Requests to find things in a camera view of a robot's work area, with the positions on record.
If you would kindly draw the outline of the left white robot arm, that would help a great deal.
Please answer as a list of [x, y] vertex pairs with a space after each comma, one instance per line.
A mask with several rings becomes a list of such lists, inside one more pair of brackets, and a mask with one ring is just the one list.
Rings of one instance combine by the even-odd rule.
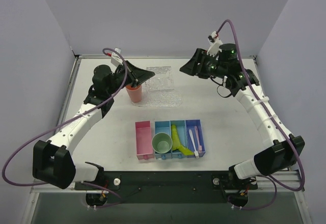
[[73, 119], [47, 141], [39, 140], [34, 145], [33, 177], [61, 189], [81, 181], [93, 189], [101, 188], [103, 167], [90, 162], [75, 164], [72, 154], [87, 132], [110, 111], [114, 95], [125, 86], [135, 88], [154, 76], [153, 71], [130, 62], [118, 65], [115, 71], [108, 65], [97, 66], [88, 94]]

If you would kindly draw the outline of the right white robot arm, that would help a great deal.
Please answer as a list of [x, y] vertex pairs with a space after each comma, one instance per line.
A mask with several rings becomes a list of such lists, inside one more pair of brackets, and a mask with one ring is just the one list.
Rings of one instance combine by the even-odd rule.
[[197, 48], [179, 70], [201, 79], [221, 78], [223, 86], [242, 104], [258, 130], [264, 149], [230, 168], [238, 179], [268, 176], [296, 164], [305, 145], [303, 138], [294, 136], [280, 121], [254, 72], [238, 60], [235, 44], [221, 45], [217, 54]]

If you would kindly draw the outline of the clear textured plastic box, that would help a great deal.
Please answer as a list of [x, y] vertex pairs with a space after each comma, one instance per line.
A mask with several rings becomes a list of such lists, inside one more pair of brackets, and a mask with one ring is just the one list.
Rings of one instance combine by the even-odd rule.
[[171, 66], [147, 67], [155, 75], [144, 83], [145, 93], [174, 90], [174, 80]]

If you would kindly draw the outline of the orange plastic cup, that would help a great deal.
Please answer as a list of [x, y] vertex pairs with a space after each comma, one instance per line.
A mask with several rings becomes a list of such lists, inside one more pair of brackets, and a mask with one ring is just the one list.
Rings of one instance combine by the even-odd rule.
[[139, 85], [137, 87], [126, 86], [127, 93], [129, 95], [130, 100], [133, 103], [138, 103], [142, 100], [142, 86]]

